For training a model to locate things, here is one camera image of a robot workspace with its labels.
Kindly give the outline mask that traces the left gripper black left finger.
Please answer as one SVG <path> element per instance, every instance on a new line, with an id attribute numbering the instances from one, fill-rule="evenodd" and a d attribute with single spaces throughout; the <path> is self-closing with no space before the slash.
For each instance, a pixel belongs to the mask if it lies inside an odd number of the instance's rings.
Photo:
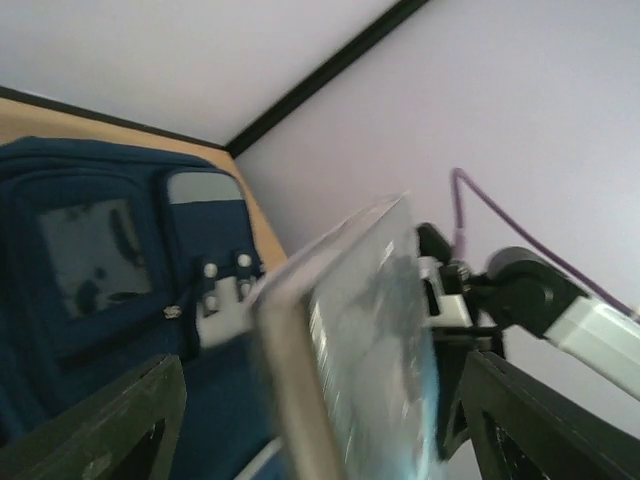
<path id="1" fill-rule="evenodd" d="M 182 364 L 155 356 L 1 450 L 3 479 L 167 479 L 186 405 Z"/>

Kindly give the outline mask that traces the dark blue paperback book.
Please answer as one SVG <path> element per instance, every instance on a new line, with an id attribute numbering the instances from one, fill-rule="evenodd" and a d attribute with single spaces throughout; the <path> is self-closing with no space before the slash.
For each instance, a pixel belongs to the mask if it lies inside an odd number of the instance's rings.
<path id="1" fill-rule="evenodd" d="M 438 374 L 402 195 L 269 273 L 248 316 L 289 479 L 431 479 Z"/>

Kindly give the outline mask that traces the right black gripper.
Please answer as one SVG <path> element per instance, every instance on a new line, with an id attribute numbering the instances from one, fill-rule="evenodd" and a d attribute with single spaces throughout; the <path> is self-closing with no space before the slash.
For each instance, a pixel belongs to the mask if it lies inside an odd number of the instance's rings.
<path id="1" fill-rule="evenodd" d="M 473 325 L 467 328 L 431 328 L 439 379 L 435 447 L 441 460 L 449 460 L 469 438 L 460 383 L 467 356 L 475 351 L 505 356 L 503 333 L 497 326 L 480 324 L 481 309 L 474 297 L 478 276 L 468 265 L 453 258 L 453 246 L 437 227 L 424 222 L 416 227 L 420 257 L 434 257 L 444 265 L 455 265 L 462 281 L 463 296 Z"/>

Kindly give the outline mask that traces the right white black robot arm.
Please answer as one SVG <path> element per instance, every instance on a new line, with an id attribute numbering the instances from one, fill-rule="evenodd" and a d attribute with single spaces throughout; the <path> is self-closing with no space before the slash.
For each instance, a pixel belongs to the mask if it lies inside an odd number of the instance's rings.
<path id="1" fill-rule="evenodd" d="M 435 445 L 448 460 L 468 439 L 461 387 L 472 352 L 505 355 L 518 326 L 578 359 L 632 397 L 639 395 L 639 316 L 575 284 L 534 252 L 507 247 L 482 274 L 454 258 L 431 223 L 417 229 L 419 255 L 435 262 L 423 281 L 440 382 Z"/>

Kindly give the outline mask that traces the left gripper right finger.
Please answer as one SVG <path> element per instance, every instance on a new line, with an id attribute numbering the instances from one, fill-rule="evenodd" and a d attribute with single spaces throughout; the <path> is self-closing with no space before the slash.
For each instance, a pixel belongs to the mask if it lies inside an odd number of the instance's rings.
<path id="1" fill-rule="evenodd" d="M 639 440 L 493 353 L 474 352 L 462 404 L 484 479 L 637 479 Z"/>

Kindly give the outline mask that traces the navy blue school backpack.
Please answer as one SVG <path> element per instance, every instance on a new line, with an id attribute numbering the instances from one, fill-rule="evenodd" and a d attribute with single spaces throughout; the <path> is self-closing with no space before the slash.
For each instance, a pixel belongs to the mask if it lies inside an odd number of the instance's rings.
<path id="1" fill-rule="evenodd" d="M 2 444 L 171 354 L 187 396 L 172 477 L 280 478 L 244 305 L 264 272 L 242 187 L 204 159 L 3 145 Z"/>

